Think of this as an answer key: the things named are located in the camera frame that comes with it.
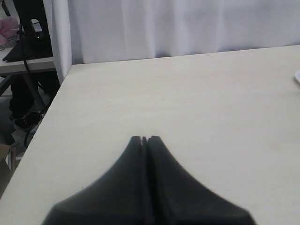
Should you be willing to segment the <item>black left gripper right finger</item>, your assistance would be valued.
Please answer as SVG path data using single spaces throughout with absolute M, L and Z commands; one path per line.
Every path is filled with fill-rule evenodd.
M 159 136 L 147 142 L 147 172 L 157 225 L 254 225 L 244 208 L 215 194 L 175 159 Z

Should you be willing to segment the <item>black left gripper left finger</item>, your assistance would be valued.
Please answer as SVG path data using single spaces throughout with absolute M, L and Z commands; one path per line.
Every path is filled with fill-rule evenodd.
M 115 164 L 79 193 L 55 204 L 45 225 L 148 225 L 146 139 L 130 138 Z

